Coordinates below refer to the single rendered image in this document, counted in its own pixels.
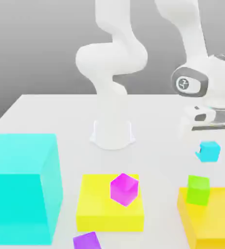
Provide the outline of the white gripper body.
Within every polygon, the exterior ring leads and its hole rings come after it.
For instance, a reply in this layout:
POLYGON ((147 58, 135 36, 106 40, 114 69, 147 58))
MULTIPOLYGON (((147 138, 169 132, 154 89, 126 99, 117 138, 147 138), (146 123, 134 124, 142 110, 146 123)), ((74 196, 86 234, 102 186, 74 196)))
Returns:
POLYGON ((225 140, 225 125, 194 126, 191 132, 193 136, 200 140, 225 140))

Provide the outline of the small blue cube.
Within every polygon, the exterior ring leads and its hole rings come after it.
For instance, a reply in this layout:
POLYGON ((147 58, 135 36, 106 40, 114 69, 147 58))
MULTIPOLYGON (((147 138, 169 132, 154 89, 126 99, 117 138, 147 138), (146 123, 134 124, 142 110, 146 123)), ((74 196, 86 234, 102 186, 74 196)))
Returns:
POLYGON ((202 141, 200 150, 195 155, 201 162, 216 162, 220 151, 221 147, 215 141, 202 141))

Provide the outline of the small green cube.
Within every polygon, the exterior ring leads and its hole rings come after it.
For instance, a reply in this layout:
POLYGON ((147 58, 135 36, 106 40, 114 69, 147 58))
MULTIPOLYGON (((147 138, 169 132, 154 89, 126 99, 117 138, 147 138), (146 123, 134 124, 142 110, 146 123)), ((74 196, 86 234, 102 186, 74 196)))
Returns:
POLYGON ((200 206, 208 204, 210 195, 210 181, 207 177, 188 176, 186 202, 200 206))

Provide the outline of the small magenta cube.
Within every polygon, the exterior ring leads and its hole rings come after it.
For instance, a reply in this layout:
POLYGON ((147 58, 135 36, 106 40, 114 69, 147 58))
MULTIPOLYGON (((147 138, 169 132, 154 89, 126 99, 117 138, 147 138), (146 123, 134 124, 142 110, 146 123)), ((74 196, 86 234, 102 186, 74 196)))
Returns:
POLYGON ((110 182, 110 198, 127 207, 138 196, 139 180, 121 173, 110 182))

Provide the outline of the small purple cube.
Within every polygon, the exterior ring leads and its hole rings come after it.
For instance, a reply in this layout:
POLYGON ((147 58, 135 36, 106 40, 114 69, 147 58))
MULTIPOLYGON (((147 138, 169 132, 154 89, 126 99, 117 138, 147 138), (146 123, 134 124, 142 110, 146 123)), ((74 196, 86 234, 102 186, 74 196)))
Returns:
POLYGON ((94 231, 74 237, 73 243, 74 249, 102 249, 94 231))

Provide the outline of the large orange box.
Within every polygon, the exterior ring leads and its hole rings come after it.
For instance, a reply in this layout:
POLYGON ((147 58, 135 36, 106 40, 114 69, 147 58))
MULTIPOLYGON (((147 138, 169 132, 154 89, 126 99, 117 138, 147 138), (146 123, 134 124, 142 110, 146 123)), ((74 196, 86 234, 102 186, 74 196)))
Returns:
POLYGON ((207 206, 186 203, 187 188, 178 193, 177 208, 189 249, 225 249, 225 187, 212 187, 207 206))

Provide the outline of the large yellow box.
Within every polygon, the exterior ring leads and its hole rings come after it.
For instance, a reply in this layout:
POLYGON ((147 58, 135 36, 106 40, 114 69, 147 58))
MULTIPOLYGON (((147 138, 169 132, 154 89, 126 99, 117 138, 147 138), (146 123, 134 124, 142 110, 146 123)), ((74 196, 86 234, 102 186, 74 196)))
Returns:
POLYGON ((110 183, 117 174, 84 174, 76 211, 78 232, 142 232, 144 207, 141 189, 125 207, 110 198, 110 183))

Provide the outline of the large cyan box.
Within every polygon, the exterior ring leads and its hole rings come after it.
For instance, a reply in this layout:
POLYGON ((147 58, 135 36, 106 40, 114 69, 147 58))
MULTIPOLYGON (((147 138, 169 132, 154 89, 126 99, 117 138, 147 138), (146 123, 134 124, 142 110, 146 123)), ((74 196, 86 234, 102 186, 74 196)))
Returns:
POLYGON ((0 245, 50 245, 63 200, 55 134, 0 134, 0 245))

